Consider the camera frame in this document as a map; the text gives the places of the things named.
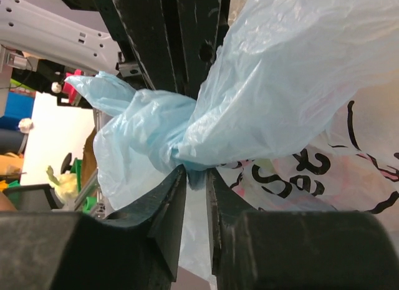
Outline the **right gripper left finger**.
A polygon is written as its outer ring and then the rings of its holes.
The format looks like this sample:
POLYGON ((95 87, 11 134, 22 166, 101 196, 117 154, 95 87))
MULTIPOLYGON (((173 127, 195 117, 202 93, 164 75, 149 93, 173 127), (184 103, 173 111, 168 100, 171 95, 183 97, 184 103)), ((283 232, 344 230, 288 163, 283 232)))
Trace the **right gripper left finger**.
POLYGON ((169 289, 177 279, 186 171, 97 220, 1 213, 2 289, 169 289))

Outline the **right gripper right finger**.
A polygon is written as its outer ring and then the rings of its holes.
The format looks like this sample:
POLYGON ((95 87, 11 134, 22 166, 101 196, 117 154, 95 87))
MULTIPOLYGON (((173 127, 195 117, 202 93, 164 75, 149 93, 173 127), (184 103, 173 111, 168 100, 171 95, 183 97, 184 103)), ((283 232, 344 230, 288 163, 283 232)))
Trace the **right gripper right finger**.
POLYGON ((218 289, 398 288, 398 257, 373 215, 259 211, 216 169, 206 202, 218 289))

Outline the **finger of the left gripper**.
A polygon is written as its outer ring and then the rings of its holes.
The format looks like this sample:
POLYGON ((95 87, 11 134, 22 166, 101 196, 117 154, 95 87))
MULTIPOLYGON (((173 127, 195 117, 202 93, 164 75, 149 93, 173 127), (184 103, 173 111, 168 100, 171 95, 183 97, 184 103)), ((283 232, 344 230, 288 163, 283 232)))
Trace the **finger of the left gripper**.
POLYGON ((136 61, 151 89, 176 92, 161 0, 93 0, 127 62, 136 61))
POLYGON ((177 0, 185 57, 186 95, 198 97, 229 29, 231 0, 177 0))

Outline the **light blue plastic bag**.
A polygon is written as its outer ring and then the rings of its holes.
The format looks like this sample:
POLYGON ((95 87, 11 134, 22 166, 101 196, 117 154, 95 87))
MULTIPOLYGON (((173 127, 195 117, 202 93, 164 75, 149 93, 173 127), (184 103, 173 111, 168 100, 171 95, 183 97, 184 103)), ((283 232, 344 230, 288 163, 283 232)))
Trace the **light blue plastic bag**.
POLYGON ((365 211, 398 244, 398 0, 247 0, 197 99, 68 78, 115 210, 183 165, 265 211, 365 211))

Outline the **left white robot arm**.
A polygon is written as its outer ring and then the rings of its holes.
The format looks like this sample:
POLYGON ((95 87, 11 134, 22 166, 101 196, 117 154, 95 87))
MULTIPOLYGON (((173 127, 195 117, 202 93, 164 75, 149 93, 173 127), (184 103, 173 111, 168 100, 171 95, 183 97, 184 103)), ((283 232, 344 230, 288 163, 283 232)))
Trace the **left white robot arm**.
POLYGON ((1 0, 1 44, 197 98, 228 30, 230 0, 61 0, 97 12, 96 31, 25 0, 1 0))

